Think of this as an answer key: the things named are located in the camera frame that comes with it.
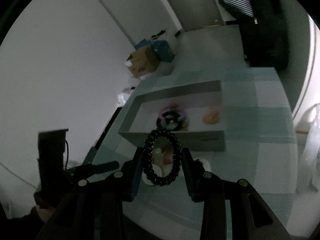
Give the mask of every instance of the white plastic bag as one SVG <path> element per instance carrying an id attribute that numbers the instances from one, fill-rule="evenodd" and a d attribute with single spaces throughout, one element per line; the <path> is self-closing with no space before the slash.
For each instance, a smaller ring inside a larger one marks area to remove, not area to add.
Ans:
<path id="1" fill-rule="evenodd" d="M 311 182 L 312 175 L 315 175 L 316 157 L 320 148 L 320 105 L 316 106 L 316 117 L 311 125 L 306 147 L 299 160 L 297 190 L 299 193 L 306 192 Z"/>

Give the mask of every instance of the cable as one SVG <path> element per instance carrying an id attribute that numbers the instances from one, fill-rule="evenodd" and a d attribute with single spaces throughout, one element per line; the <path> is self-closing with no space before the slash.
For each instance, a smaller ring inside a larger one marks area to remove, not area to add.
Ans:
<path id="1" fill-rule="evenodd" d="M 10 171 L 3 163 L 0 162 L 0 165 L 9 173 L 11 173 L 13 176 L 15 176 L 16 178 L 20 179 L 21 181 L 23 181 L 24 183 L 28 184 L 29 186 L 37 189 L 36 186 L 32 185 L 30 182 L 27 182 L 26 180 L 24 180 L 23 178 L 21 178 L 20 176 L 18 176 L 17 174 L 15 174 L 13 171 Z"/>
<path id="2" fill-rule="evenodd" d="M 66 166 L 64 166 L 64 170 L 67 169 L 68 161 L 69 161 L 69 144 L 68 141 L 66 140 L 66 145 L 67 145 L 67 160 L 66 160 Z"/>
<path id="3" fill-rule="evenodd" d="M 156 175 L 152 168 L 153 144 L 160 136 L 166 137 L 173 146 L 172 168 L 169 175 L 165 176 L 164 178 Z M 152 130 L 147 139 L 144 141 L 142 158 L 143 172 L 147 175 L 147 179 L 155 185 L 169 185 L 171 182 L 175 181 L 180 170 L 181 148 L 178 138 L 167 129 Z"/>

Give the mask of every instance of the black hair tie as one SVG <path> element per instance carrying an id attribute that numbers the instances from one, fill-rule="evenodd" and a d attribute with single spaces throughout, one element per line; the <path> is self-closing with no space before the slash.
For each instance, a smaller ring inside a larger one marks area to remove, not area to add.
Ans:
<path id="1" fill-rule="evenodd" d="M 171 142 L 173 147 L 172 169 L 169 175 L 165 177 L 159 177 L 158 175 L 156 175 L 155 171 L 152 168 L 153 144 L 155 140 L 160 136 L 166 137 Z M 155 185 L 169 185 L 171 182 L 175 181 L 180 170 L 181 148 L 180 143 L 178 142 L 178 138 L 175 137 L 175 135 L 167 129 L 152 130 L 147 139 L 144 141 L 142 158 L 143 172 L 146 174 L 147 179 Z"/>

